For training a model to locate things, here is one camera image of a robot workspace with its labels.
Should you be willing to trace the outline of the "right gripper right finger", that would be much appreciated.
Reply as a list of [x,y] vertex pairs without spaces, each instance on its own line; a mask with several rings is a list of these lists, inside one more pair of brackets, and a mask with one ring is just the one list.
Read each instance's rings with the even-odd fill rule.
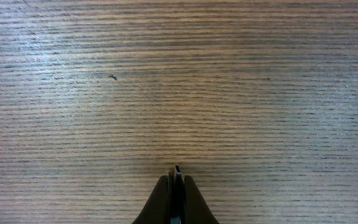
[[185,176],[185,202],[183,204],[186,224],[219,224],[209,209],[195,181]]

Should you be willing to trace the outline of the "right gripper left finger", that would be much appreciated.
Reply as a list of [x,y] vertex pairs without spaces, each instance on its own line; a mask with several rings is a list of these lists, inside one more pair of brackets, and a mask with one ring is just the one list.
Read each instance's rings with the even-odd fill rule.
[[157,181],[143,209],[132,222],[133,224],[167,224],[170,223],[170,189],[169,178],[163,175]]

